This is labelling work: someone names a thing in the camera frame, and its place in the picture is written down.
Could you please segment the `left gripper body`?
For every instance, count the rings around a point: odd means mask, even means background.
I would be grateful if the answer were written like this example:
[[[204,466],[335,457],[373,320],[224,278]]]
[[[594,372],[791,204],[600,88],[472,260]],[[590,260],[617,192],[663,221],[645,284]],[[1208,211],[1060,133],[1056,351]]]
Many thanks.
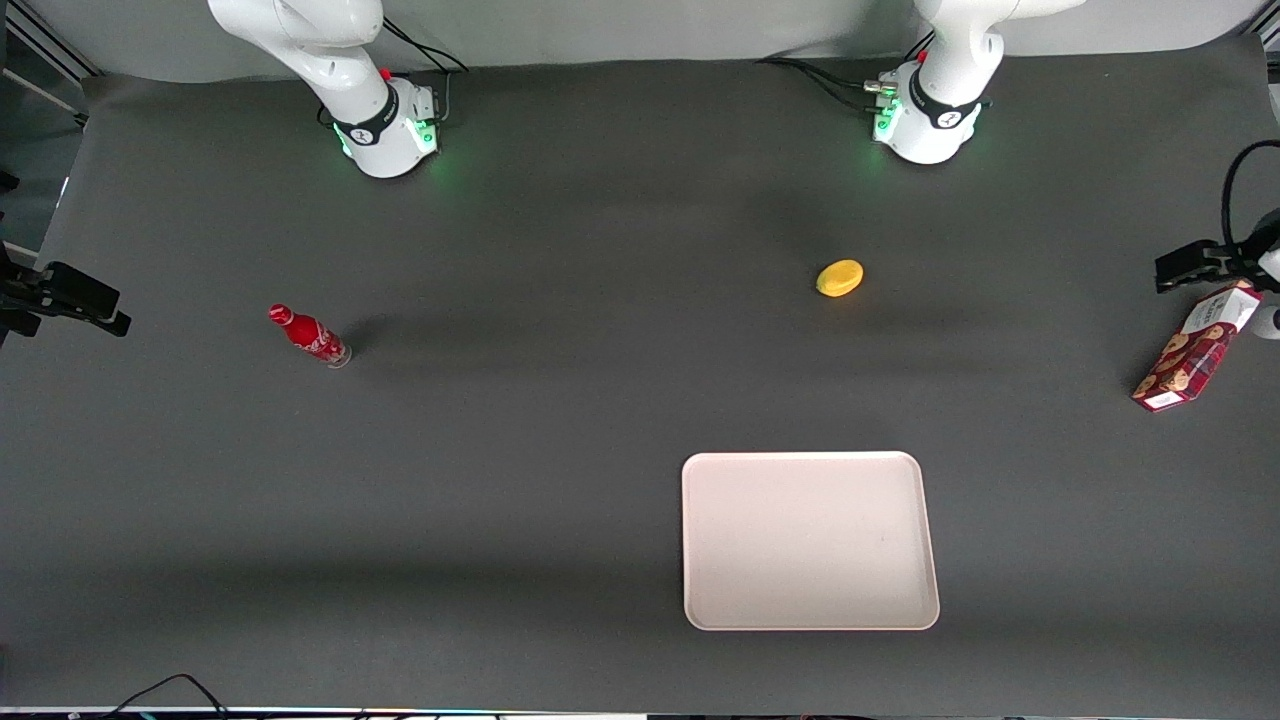
[[[1257,265],[1253,282],[1271,293],[1279,293],[1279,214],[1275,208],[1260,218],[1243,243],[1245,255]]]

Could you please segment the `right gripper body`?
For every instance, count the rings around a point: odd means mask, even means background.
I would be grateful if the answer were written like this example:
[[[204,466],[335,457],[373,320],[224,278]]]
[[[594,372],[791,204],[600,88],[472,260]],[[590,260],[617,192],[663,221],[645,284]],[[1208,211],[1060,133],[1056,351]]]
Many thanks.
[[[33,338],[46,309],[44,269],[15,261],[1,246],[1,325],[3,336]]]

